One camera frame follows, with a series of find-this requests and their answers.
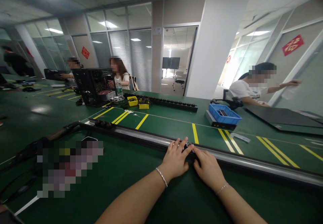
ceiling light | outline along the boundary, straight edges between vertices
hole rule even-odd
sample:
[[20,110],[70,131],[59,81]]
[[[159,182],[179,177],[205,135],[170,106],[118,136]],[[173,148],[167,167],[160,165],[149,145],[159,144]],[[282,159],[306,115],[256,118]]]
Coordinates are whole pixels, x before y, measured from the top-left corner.
[[49,29],[45,29],[46,31],[51,31],[51,32],[56,32],[58,34],[63,34],[62,31],[59,31],[59,30],[56,30],[56,29],[53,29],[53,28],[49,28]]
[[257,31],[257,32],[252,32],[250,34],[248,34],[247,36],[260,36],[262,34],[268,33],[270,31]]

doorway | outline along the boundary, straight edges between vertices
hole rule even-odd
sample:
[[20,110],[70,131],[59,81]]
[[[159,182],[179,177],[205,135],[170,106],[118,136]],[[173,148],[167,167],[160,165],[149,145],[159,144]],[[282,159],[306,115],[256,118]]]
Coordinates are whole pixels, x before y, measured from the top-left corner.
[[184,95],[197,28],[164,28],[162,94]]

plastic bottle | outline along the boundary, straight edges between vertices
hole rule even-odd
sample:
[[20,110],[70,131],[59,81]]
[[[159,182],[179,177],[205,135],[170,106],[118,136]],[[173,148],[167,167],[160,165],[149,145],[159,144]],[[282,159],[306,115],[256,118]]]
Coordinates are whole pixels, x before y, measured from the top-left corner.
[[119,79],[116,79],[115,89],[116,89],[117,96],[122,97],[123,96],[123,92],[122,92],[122,86],[120,84]]

desk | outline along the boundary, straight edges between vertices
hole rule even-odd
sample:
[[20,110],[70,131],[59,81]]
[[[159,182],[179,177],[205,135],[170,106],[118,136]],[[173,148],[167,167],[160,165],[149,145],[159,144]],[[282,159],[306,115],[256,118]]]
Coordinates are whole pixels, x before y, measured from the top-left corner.
[[[11,80],[20,78],[9,75],[4,77]],[[46,87],[45,81],[40,81],[38,84],[45,85],[41,91],[52,90]],[[238,147],[249,157],[284,164],[280,160],[282,159],[289,166],[292,166],[291,162],[293,162],[301,169],[316,173],[323,172],[323,161],[320,159],[323,156],[323,147],[307,140],[322,141],[320,138],[278,132],[245,110],[237,109],[236,112],[243,119],[235,132],[248,137],[251,141],[245,143],[235,138],[234,144],[225,131],[222,130],[221,134],[218,129],[209,126],[204,116],[208,108],[208,100],[151,92],[139,93],[194,103],[199,109],[194,113],[159,105],[153,105],[147,110],[131,108],[139,116],[129,114],[119,125],[136,128],[148,114],[140,130],[172,138],[183,139],[188,136],[190,142],[198,141],[201,145],[225,151],[230,151],[231,148],[237,154],[239,154]],[[101,115],[98,119],[111,122],[123,113],[123,109],[117,107],[108,112],[105,108],[77,107],[73,100],[53,97],[54,95],[49,97],[40,92],[0,92],[0,95],[0,113],[8,115],[8,119],[4,120],[4,126],[0,128],[1,139],[4,139],[0,145],[0,163],[14,156],[28,143],[51,134],[68,123],[98,115]],[[86,131],[81,131],[64,140],[80,141],[86,134]],[[98,163],[93,164],[93,169],[87,171],[87,176],[81,177],[81,183],[71,185],[71,191],[66,192],[65,198],[36,201],[19,214],[19,218],[25,223],[94,223],[121,192],[158,166],[165,154],[97,133],[93,133],[92,137],[104,142],[105,153],[99,156]],[[300,145],[305,146],[316,156]],[[232,222],[220,201],[202,183],[192,163],[190,161],[189,163],[189,171],[170,183],[169,188],[152,209],[147,223]],[[0,188],[30,167],[30,164],[26,162],[3,174]],[[283,182],[264,180],[226,167],[222,170],[228,183],[268,223],[322,223],[323,216],[320,208],[322,191],[312,192],[310,188],[294,188]],[[28,192],[9,204],[10,209],[16,212],[24,206],[36,196],[37,190],[42,189],[41,184],[42,181],[38,179]]]

man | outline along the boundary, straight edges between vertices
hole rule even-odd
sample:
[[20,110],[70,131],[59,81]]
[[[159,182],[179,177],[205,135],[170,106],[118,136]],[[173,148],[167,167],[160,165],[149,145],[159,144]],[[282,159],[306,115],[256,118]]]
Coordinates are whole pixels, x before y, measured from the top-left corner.
[[19,75],[19,76],[35,76],[34,69],[29,68],[26,65],[27,60],[24,59],[22,56],[20,56],[17,53],[14,53],[10,47],[2,46],[2,49],[4,49],[5,54],[3,56],[3,60],[7,63],[9,67],[12,67],[13,70]]

